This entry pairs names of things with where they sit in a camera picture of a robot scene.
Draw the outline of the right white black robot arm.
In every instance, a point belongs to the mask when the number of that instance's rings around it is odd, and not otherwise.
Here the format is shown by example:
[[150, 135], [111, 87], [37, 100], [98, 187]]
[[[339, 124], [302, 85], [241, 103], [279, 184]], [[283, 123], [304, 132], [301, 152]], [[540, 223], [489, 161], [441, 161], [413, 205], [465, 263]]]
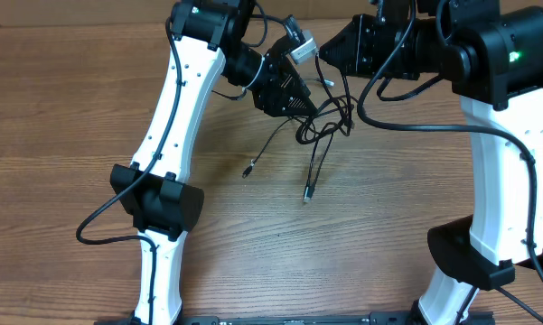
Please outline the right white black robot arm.
[[504, 293], [523, 266], [543, 277], [543, 7], [503, 14], [496, 0], [380, 1], [319, 50], [344, 77], [381, 94], [393, 79], [446, 80], [460, 98], [473, 157], [473, 214], [434, 227], [435, 272], [409, 311], [373, 312], [374, 324], [491, 324], [470, 308]]

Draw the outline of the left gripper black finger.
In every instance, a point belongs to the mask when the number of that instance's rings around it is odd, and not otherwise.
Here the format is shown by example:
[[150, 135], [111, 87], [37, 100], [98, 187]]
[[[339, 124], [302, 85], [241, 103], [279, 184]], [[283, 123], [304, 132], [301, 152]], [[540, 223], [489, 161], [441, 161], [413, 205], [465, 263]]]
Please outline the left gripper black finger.
[[273, 109], [273, 117], [314, 116], [316, 112], [315, 107], [279, 107]]
[[291, 70], [280, 74], [281, 106], [284, 108], [311, 108], [310, 91], [297, 72]]

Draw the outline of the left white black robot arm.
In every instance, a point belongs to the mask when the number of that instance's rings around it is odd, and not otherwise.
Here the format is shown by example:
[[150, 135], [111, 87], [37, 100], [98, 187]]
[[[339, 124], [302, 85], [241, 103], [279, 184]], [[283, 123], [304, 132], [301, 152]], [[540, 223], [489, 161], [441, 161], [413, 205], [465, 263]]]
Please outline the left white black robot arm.
[[316, 109], [296, 66], [312, 58], [312, 33], [294, 17], [265, 53], [243, 40], [252, 1], [180, 1], [165, 23], [169, 70], [145, 139], [127, 166], [110, 175], [115, 199], [133, 219], [141, 246], [141, 287], [130, 324], [174, 324], [183, 302], [183, 247], [204, 202], [189, 183], [192, 150], [203, 113], [220, 78], [253, 95], [256, 108], [278, 116]]

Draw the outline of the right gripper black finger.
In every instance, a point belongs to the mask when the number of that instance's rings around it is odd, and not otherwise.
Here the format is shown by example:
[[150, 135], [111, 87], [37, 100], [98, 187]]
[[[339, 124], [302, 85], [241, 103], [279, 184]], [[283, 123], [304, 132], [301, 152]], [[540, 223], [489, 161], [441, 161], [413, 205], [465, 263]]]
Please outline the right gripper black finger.
[[360, 39], [361, 15], [356, 14], [339, 33], [321, 46], [319, 57], [327, 63], [351, 63], [356, 60]]
[[328, 60], [327, 63], [336, 68], [344, 76], [357, 75], [356, 60]]

